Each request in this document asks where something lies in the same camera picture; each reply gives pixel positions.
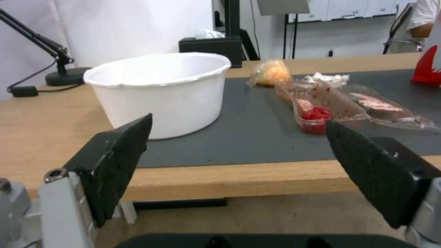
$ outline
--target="gray mat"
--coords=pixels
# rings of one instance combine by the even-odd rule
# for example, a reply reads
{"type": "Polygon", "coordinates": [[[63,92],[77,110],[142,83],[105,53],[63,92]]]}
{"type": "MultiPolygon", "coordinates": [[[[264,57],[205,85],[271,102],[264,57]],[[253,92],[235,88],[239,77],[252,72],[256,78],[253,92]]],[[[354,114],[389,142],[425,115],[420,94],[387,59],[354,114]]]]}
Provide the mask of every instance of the gray mat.
{"type": "MultiPolygon", "coordinates": [[[[413,71],[351,73],[351,82],[369,86],[384,97],[441,125],[441,89],[409,83],[413,71]]],[[[334,159],[324,136],[303,133],[292,109],[271,88],[248,88],[246,78],[227,79],[219,118],[195,133],[149,141],[138,167],[228,165],[334,159]]],[[[391,136],[419,155],[441,154],[441,136],[378,126],[354,126],[367,136],[391,136]]]]}

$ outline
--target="white bowl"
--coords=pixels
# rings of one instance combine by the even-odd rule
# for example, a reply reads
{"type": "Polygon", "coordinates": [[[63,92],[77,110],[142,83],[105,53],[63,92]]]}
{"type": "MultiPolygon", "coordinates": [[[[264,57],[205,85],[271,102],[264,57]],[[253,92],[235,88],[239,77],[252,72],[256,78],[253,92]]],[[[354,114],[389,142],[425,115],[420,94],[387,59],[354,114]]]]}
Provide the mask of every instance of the white bowl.
{"type": "Polygon", "coordinates": [[[86,71],[114,128],[153,114],[150,139],[185,135],[221,112],[227,57],[211,53],[147,55],[86,71]]]}

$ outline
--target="red object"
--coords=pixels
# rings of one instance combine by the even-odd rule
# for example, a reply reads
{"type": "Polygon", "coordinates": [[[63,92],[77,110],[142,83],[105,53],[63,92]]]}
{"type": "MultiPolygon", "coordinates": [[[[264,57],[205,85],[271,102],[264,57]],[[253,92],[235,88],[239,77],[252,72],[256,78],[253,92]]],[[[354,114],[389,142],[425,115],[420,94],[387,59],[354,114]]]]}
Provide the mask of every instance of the red object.
{"type": "Polygon", "coordinates": [[[302,131],[312,134],[324,134],[325,133],[325,122],[332,117],[331,111],[314,107],[311,110],[305,111],[301,116],[305,120],[318,120],[319,123],[302,123],[302,131]]]}
{"type": "Polygon", "coordinates": [[[414,83],[440,87],[441,72],[433,69],[434,57],[438,49],[437,45],[429,48],[426,53],[419,59],[416,65],[414,76],[411,79],[414,83]]]}

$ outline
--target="chair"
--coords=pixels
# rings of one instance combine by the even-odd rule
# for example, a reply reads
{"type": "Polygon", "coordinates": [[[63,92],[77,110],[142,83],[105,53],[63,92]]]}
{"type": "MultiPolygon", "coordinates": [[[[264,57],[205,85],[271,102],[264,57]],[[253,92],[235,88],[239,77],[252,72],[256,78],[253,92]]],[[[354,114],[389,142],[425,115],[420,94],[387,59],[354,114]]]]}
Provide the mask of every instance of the chair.
{"type": "Polygon", "coordinates": [[[384,43],[383,54],[391,53],[389,51],[389,48],[394,43],[396,43],[397,45],[398,44],[411,45],[411,49],[409,52],[421,52],[422,51],[422,45],[419,42],[413,41],[411,39],[399,39],[399,38],[395,37],[398,31],[399,31],[399,33],[403,33],[403,34],[407,33],[406,28],[407,28],[407,24],[409,23],[409,20],[410,20],[413,6],[414,6],[414,3],[407,4],[406,7],[404,8],[404,10],[401,12],[401,14],[392,23],[392,26],[390,27],[390,31],[389,31],[389,38],[386,41],[386,43],[384,43]]]}

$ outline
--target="lamp base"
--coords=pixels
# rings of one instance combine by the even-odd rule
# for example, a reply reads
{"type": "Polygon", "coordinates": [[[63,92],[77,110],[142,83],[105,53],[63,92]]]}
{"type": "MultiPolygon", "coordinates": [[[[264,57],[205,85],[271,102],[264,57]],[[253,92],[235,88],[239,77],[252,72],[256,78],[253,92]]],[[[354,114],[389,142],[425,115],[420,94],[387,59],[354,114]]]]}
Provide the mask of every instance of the lamp base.
{"type": "Polygon", "coordinates": [[[46,75],[46,84],[49,86],[67,86],[75,84],[83,84],[82,79],[84,73],[89,67],[66,69],[66,75],[60,75],[57,71],[46,75]]]}

